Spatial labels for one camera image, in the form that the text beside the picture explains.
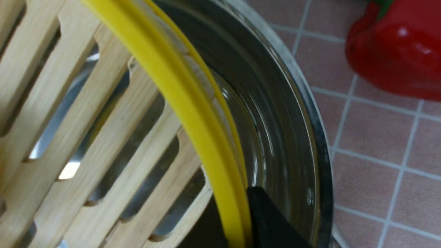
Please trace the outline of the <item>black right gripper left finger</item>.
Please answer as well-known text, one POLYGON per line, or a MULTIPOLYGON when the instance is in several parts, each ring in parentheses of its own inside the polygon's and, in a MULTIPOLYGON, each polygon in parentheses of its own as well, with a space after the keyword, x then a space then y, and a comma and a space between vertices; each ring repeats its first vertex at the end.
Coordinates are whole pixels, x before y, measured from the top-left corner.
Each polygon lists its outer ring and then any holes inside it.
POLYGON ((178 248, 227 248, 214 197, 211 197, 201 217, 178 248))

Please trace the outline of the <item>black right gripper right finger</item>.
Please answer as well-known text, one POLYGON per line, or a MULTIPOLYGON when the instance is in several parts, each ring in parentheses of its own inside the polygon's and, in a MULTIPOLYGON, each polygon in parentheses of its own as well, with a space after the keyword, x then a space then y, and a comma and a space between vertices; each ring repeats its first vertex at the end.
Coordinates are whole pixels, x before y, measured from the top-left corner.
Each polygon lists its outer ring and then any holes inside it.
POLYGON ((248 187, 254 248, 311 248, 262 187, 248 187))

